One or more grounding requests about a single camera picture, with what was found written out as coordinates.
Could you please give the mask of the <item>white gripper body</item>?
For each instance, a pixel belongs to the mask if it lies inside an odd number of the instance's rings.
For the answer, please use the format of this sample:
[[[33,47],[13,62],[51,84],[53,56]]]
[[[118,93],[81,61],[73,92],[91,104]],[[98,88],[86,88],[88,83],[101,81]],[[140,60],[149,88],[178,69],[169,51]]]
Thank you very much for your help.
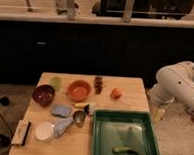
[[[147,93],[151,111],[163,109],[173,102],[173,95],[160,85],[154,85]]]

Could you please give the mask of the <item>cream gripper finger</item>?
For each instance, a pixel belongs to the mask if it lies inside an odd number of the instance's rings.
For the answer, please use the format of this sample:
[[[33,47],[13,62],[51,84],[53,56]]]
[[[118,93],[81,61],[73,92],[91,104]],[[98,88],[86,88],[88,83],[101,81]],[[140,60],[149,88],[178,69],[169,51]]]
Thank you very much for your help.
[[[154,120],[154,123],[157,123],[159,122],[161,119],[163,119],[165,115],[165,109],[157,109],[154,111],[154,115],[153,115],[153,120]]]

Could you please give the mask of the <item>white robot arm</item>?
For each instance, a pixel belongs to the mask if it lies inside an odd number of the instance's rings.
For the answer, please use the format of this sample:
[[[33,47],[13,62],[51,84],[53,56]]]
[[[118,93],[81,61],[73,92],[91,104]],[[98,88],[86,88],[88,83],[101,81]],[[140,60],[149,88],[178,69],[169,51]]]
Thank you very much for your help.
[[[194,63],[183,61],[158,69],[156,83],[148,90],[150,113],[154,122],[165,114],[165,106],[174,100],[194,113]]]

